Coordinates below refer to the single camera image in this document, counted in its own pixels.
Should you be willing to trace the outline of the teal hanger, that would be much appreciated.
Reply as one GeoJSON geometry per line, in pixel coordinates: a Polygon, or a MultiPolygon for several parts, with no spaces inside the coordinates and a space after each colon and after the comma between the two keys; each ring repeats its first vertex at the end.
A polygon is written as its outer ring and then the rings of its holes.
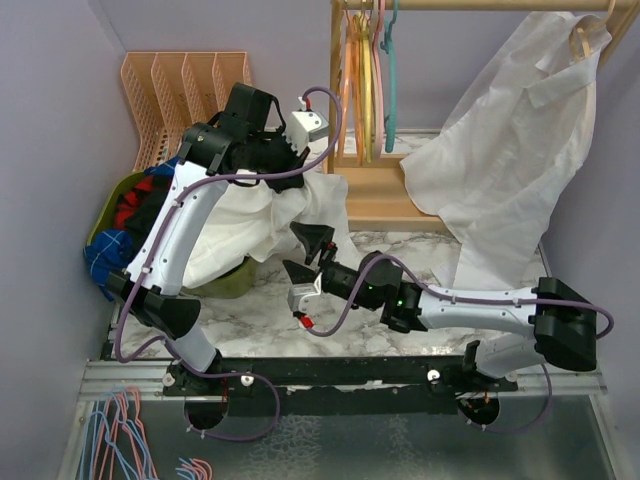
{"type": "Polygon", "coordinates": [[[390,19],[384,19],[383,39],[379,44],[380,49],[388,57],[388,95],[384,106],[384,133],[386,153],[392,153],[395,145],[397,130],[397,61],[393,42],[393,28],[397,22],[399,1],[392,1],[392,15],[390,19]]]}

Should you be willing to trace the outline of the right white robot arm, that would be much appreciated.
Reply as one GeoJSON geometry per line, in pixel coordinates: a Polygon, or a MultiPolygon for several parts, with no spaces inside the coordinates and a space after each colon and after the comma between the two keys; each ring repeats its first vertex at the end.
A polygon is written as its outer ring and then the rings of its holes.
{"type": "Polygon", "coordinates": [[[532,288],[515,290],[443,288],[420,283],[399,260],[379,251],[368,254],[357,269],[339,263],[330,226],[293,221],[290,229],[305,260],[283,263],[291,280],[288,304],[316,337],[329,337],[341,327],[317,330],[309,316],[314,301],[329,294],[345,300],[346,310],[379,312],[382,324],[403,334],[447,328],[498,332],[493,340],[466,347],[459,378],[472,391],[532,365],[573,372],[597,366],[595,306],[556,278],[542,277],[532,288]]]}

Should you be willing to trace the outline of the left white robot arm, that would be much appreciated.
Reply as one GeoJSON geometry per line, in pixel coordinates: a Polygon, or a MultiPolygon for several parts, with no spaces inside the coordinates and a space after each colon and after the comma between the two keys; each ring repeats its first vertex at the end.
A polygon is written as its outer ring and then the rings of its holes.
{"type": "Polygon", "coordinates": [[[222,111],[189,127],[145,243],[124,271],[106,281],[124,303],[121,315],[159,331],[168,350],[189,365],[186,382],[202,395],[220,385],[221,355],[197,324],[199,302],[179,295],[184,273],[205,221],[230,185],[301,185],[304,155],[286,140],[284,125],[265,128],[270,112],[279,109],[272,94],[237,83],[222,111]]]}

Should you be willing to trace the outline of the pink hanger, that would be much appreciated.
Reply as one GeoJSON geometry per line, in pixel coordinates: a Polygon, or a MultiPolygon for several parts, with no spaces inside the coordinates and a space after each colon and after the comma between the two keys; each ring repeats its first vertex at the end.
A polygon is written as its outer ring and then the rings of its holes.
{"type": "Polygon", "coordinates": [[[372,159],[378,160],[382,154],[384,140],[384,99],[379,54],[379,37],[384,26],[385,2],[375,0],[372,2],[371,15],[371,53],[373,59],[373,83],[374,83],[374,120],[375,130],[373,138],[372,159]]]}

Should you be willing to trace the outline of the orange hanger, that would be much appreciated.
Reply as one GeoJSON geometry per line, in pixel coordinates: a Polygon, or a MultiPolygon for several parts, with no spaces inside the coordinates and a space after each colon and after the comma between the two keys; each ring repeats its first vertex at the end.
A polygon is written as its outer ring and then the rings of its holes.
{"type": "Polygon", "coordinates": [[[336,162],[340,163],[345,154],[346,144],[346,128],[348,114],[352,114],[352,123],[354,129],[354,140],[356,144],[356,154],[358,164],[361,165],[362,155],[359,149],[363,144],[362,132],[362,107],[361,107],[361,80],[360,80],[360,34],[358,21],[354,15],[345,13],[345,59],[343,82],[341,87],[340,98],[342,101],[342,110],[340,118],[342,121],[339,130],[338,146],[336,151],[336,162]]]}

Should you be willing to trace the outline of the yellow hanger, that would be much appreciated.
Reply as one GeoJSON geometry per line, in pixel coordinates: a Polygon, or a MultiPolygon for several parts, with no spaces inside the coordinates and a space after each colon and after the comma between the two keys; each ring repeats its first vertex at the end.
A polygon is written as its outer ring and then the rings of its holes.
{"type": "Polygon", "coordinates": [[[367,16],[353,15],[349,24],[351,91],[355,110],[354,129],[359,165],[370,163],[373,159],[373,75],[369,33],[367,16]]]}

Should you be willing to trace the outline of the hung white shirt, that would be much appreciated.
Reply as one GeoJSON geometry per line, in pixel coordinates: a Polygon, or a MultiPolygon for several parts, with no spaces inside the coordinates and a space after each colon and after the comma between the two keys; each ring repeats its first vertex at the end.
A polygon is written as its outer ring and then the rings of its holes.
{"type": "Polygon", "coordinates": [[[596,116],[596,76],[607,28],[575,62],[573,27],[595,15],[529,14],[486,64],[440,134],[401,163],[422,212],[457,239],[439,282],[457,289],[518,287],[557,201],[584,164],[596,116]]]}

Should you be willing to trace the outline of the wooden hanger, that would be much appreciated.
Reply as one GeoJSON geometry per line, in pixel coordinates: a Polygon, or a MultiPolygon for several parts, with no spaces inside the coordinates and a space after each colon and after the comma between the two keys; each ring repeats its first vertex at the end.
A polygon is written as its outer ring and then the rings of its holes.
{"type": "Polygon", "coordinates": [[[580,20],[571,30],[569,35],[569,46],[575,62],[582,61],[592,55],[589,38],[592,33],[605,29],[608,21],[614,13],[616,0],[609,0],[606,14],[596,21],[585,23],[580,20]]]}

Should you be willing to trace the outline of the green laundry basket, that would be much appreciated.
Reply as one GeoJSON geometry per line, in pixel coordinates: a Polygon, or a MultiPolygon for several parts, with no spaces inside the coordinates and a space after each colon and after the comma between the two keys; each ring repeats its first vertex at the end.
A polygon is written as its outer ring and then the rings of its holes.
{"type": "MultiPolygon", "coordinates": [[[[102,217],[106,215],[107,204],[112,196],[112,193],[115,191],[116,187],[119,185],[124,185],[125,180],[138,173],[134,172],[129,176],[125,177],[121,180],[112,190],[108,200],[106,201],[98,220],[96,221],[95,226],[93,227],[92,232],[89,235],[86,246],[89,241],[92,239],[93,235],[96,233],[99,222],[102,221],[102,217]]],[[[219,276],[215,278],[213,281],[208,282],[204,285],[194,288],[187,288],[186,286],[183,288],[184,292],[190,295],[197,295],[203,297],[212,297],[212,298],[226,298],[233,299],[238,298],[244,295],[253,285],[253,281],[255,278],[255,270],[256,270],[256,262],[249,257],[245,257],[243,262],[235,267],[232,270],[229,270],[225,273],[225,275],[219,276]]]]}

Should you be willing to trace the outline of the wooden clothes rack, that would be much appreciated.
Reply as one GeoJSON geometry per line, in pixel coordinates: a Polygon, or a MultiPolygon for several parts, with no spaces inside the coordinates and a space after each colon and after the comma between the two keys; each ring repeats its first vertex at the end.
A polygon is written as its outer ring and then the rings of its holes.
{"type": "MultiPolygon", "coordinates": [[[[330,16],[330,89],[339,93],[347,80],[349,61],[343,46],[343,12],[375,6],[373,1],[332,1],[330,16]]],[[[400,1],[408,11],[604,11],[612,41],[600,56],[604,66],[639,15],[637,1],[400,1]]],[[[349,226],[355,231],[442,232],[444,223],[420,212],[409,200],[399,162],[402,154],[386,154],[360,166],[355,154],[330,153],[326,173],[347,180],[346,207],[349,226]]]]}

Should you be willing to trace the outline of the peach file organizer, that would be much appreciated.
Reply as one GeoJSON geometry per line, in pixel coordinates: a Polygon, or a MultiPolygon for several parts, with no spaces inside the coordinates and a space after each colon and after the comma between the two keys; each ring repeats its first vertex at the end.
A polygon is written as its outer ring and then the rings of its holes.
{"type": "Polygon", "coordinates": [[[140,145],[134,169],[173,157],[183,132],[223,110],[235,83],[252,83],[246,52],[129,52],[121,80],[140,145]]]}

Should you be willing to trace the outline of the black garment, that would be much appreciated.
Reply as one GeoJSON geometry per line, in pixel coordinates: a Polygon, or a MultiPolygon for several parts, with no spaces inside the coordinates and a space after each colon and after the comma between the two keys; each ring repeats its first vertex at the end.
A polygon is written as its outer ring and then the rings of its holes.
{"type": "Polygon", "coordinates": [[[153,191],[143,201],[142,206],[125,222],[125,231],[133,242],[133,251],[137,253],[146,241],[156,218],[166,199],[172,178],[164,175],[152,177],[153,191]]]}

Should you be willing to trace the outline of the red garment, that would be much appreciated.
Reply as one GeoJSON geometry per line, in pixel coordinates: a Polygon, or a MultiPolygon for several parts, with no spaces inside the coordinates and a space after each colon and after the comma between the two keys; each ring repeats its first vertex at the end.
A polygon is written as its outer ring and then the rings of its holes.
{"type": "Polygon", "coordinates": [[[113,228],[124,230],[125,222],[142,206],[143,201],[152,191],[152,177],[145,176],[130,190],[121,194],[116,201],[113,228]]]}

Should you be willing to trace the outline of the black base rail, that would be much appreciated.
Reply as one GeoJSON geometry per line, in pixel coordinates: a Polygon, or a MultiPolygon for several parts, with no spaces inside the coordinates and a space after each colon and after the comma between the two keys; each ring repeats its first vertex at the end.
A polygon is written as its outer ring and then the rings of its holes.
{"type": "Polygon", "coordinates": [[[236,417],[453,414],[464,394],[514,392],[517,384],[464,367],[460,355],[226,358],[222,379],[171,365],[163,394],[190,411],[236,417]]]}

